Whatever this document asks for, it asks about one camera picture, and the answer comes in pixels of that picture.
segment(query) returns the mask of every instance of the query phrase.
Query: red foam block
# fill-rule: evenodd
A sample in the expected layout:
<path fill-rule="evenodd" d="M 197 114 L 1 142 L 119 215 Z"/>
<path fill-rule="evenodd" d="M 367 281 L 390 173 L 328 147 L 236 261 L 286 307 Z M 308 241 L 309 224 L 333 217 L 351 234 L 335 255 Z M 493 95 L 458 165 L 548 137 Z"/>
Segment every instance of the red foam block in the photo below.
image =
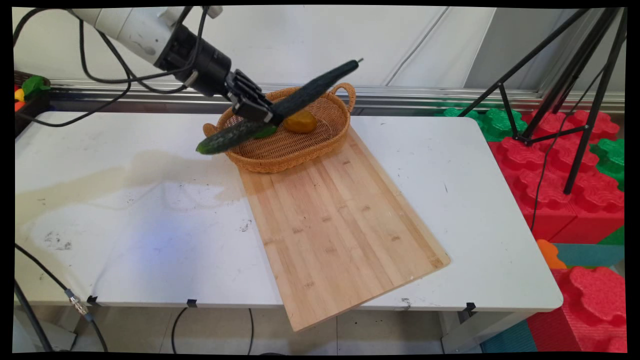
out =
<path fill-rule="evenodd" d="M 627 351 L 625 280 L 612 270 L 551 270 L 562 307 L 527 319 L 538 351 Z"/>
<path fill-rule="evenodd" d="M 534 110 L 530 113 L 523 114 L 522 120 L 529 124 L 534 116 L 538 113 L 537 110 Z M 540 120 L 538 126 L 536 126 L 536 130 L 533 132 L 533 138 L 539 138 L 541 136 L 555 134 L 560 130 L 560 124 L 562 124 L 562 120 L 564 119 L 565 113 L 551 113 L 547 112 Z M 569 130 L 574 128 L 575 126 L 569 124 L 569 119 L 564 122 L 563 130 Z"/>
<path fill-rule="evenodd" d="M 535 143 L 533 147 L 537 148 L 541 152 L 546 152 L 552 142 L 553 140 L 538 142 Z M 560 136 L 549 152 L 549 156 L 547 158 L 548 168 L 559 174 L 565 174 L 566 178 L 571 170 L 571 166 L 573 165 L 573 159 L 575 158 L 579 144 L 579 136 Z M 585 151 L 582 157 L 582 162 L 580 163 L 579 172 L 589 173 L 598 171 L 596 169 L 598 161 L 599 158 L 596 154 L 588 150 Z"/>
<path fill-rule="evenodd" d="M 566 119 L 572 127 L 583 126 L 587 124 L 587 118 L 589 117 L 589 112 L 584 110 L 576 111 L 573 115 Z M 611 117 L 605 113 L 598 112 L 596 116 L 596 122 L 593 126 L 593 131 L 591 132 L 591 137 L 589 137 L 589 143 L 598 142 L 600 139 L 609 139 L 612 141 L 616 141 L 616 135 L 620 130 L 620 126 L 611 122 Z"/>
<path fill-rule="evenodd" d="M 578 174 L 570 199 L 576 217 L 548 238 L 552 243 L 596 244 L 625 223 L 625 196 L 618 182 L 599 172 Z"/>
<path fill-rule="evenodd" d="M 501 142 L 490 142 L 489 148 L 511 189 L 520 212 L 530 227 L 545 154 L 537 147 L 527 147 L 512 138 L 505 138 Z M 553 171 L 545 171 L 538 197 L 536 223 L 533 228 L 535 238 L 553 238 L 576 216 L 569 204 L 569 197 L 562 193 L 564 186 L 562 181 L 554 175 Z"/>

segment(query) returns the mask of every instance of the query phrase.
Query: yellow fruit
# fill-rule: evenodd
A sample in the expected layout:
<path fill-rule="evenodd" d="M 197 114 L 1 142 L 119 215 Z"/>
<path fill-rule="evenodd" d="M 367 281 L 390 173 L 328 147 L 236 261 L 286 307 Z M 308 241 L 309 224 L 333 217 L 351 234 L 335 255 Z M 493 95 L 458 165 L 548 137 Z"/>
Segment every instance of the yellow fruit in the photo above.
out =
<path fill-rule="evenodd" d="M 300 110 L 284 119 L 283 126 L 294 133 L 307 134 L 316 128 L 317 120 L 309 111 Z"/>
<path fill-rule="evenodd" d="M 24 90 L 18 89 L 13 93 L 13 99 L 18 101 L 24 101 Z"/>

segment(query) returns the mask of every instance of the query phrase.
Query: cable connector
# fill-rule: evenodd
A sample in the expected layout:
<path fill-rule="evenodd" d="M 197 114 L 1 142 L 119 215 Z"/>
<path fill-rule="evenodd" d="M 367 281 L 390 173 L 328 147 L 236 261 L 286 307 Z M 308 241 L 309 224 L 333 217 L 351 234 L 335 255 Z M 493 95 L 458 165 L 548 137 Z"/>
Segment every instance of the cable connector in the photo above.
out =
<path fill-rule="evenodd" d="M 87 306 L 84 305 L 82 301 L 80 301 L 80 299 L 76 297 L 71 289 L 66 289 L 65 294 L 69 297 L 69 302 L 71 303 L 71 305 L 77 310 L 80 315 L 82 315 L 86 319 L 86 321 L 90 322 L 93 320 L 93 315 L 91 315 Z"/>

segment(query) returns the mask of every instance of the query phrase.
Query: wooden cutting board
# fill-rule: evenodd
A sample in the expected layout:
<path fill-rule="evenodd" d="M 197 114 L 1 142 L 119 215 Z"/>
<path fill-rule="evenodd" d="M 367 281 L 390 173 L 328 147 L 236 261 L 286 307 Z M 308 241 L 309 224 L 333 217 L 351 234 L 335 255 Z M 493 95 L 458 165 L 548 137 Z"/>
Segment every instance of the wooden cutting board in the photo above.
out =
<path fill-rule="evenodd" d="M 450 262 L 353 128 L 320 158 L 240 175 L 294 331 Z"/>

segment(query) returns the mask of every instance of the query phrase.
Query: tripod leg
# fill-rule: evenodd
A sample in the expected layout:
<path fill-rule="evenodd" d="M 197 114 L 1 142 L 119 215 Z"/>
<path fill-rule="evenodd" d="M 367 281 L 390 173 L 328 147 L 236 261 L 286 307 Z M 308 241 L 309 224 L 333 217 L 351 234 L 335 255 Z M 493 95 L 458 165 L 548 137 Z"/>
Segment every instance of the tripod leg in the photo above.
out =
<path fill-rule="evenodd" d="M 587 144 L 589 143 L 589 138 L 591 137 L 591 132 L 593 131 L 593 126 L 596 122 L 596 117 L 598 116 L 598 112 L 600 111 L 600 105 L 602 104 L 604 93 L 605 91 L 607 91 L 607 85 L 609 85 L 609 80 L 611 80 L 611 74 L 613 73 L 613 68 L 615 68 L 616 66 L 616 60 L 618 59 L 618 55 L 620 54 L 622 43 L 625 41 L 624 39 L 626 33 L 627 8 L 624 8 L 624 10 L 622 11 L 622 19 L 620 19 L 620 25 L 618 26 L 618 32 L 616 33 L 616 38 L 613 41 L 613 45 L 611 46 L 611 52 L 609 52 L 607 65 L 605 67 L 604 73 L 602 74 L 602 78 L 600 78 L 598 90 L 596 91 L 596 94 L 593 98 L 591 111 L 589 112 L 589 117 L 587 118 L 586 129 L 582 132 L 582 138 L 580 139 L 580 144 L 578 144 L 578 149 L 575 153 L 573 164 L 571 165 L 571 171 L 569 172 L 569 177 L 567 178 L 566 184 L 564 186 L 564 193 L 567 195 L 571 193 L 573 183 L 575 182 L 575 177 L 578 175 L 578 170 L 580 169 L 580 164 L 582 163 L 582 157 L 584 156 L 584 151 L 587 149 Z"/>
<path fill-rule="evenodd" d="M 483 92 L 471 105 L 467 106 L 458 117 L 467 116 L 467 114 L 473 110 L 478 104 L 485 100 L 486 97 L 491 95 L 495 89 L 498 88 L 498 84 L 502 84 L 507 81 L 513 74 L 515 74 L 520 68 L 522 68 L 529 60 L 533 59 L 540 51 L 542 51 L 547 45 L 549 45 L 552 41 L 554 41 L 561 33 L 567 30 L 574 22 L 576 22 L 580 17 L 584 15 L 589 9 L 578 9 L 569 19 L 567 19 L 562 25 L 560 25 L 554 32 L 549 34 L 546 39 L 542 40 L 538 46 L 536 46 L 529 54 L 527 54 L 522 60 L 520 60 L 516 65 L 514 65 L 506 74 L 502 75 L 498 81 L 496 81 L 492 86 L 489 86 L 487 91 Z"/>
<path fill-rule="evenodd" d="M 589 63 L 589 60 L 591 59 L 591 57 L 593 56 L 593 53 L 595 53 L 596 49 L 600 45 L 600 42 L 602 41 L 602 38 L 604 37 L 604 35 L 607 33 L 608 29 L 609 27 L 607 27 L 606 29 L 602 29 L 600 34 L 598 34 L 598 38 L 593 42 L 593 45 L 589 49 L 589 52 L 587 53 L 587 55 L 585 55 L 582 58 L 582 61 L 577 65 L 577 68 L 575 69 L 573 76 L 569 80 L 568 85 L 564 88 L 563 94 L 560 96 L 560 98 L 556 102 L 556 105 L 554 106 L 552 113 L 557 114 L 560 111 L 560 108 L 564 104 L 564 101 L 566 100 L 566 98 L 569 96 L 569 93 L 573 89 L 575 82 L 580 78 L 580 74 L 582 74 L 584 67 L 586 67 L 587 64 Z"/>
<path fill-rule="evenodd" d="M 518 136 L 518 128 L 516 127 L 516 120 L 513 118 L 513 114 L 511 112 L 511 105 L 509 104 L 509 99 L 507 98 L 507 92 L 504 89 L 504 85 L 498 85 L 500 89 L 500 95 L 502 96 L 502 102 L 504 103 L 504 111 L 507 112 L 507 118 L 509 118 L 509 124 L 511 124 L 511 133 L 513 134 L 513 138 Z"/>
<path fill-rule="evenodd" d="M 569 61 L 569 64 L 563 70 L 554 87 L 549 91 L 547 97 L 542 101 L 542 104 L 540 104 L 540 108 L 538 108 L 536 115 L 533 116 L 533 119 L 531 119 L 531 122 L 522 133 L 522 137 L 531 138 L 531 135 L 536 129 L 536 126 L 538 126 L 553 102 L 557 99 L 560 91 L 562 90 L 562 87 L 568 83 L 569 77 L 575 72 L 575 69 L 580 64 L 581 59 L 583 59 L 583 57 L 588 54 L 591 46 L 593 45 L 595 40 L 598 39 L 598 35 L 600 34 L 600 32 L 603 29 L 604 31 L 606 31 L 606 29 L 609 28 L 619 9 L 620 8 L 606 8 L 602 12 L 600 18 L 598 18 L 598 21 L 596 21 L 593 28 L 591 28 L 591 31 L 587 35 L 587 38 L 584 39 L 576 53 L 573 55 L 573 58 L 571 58 L 571 61 Z"/>

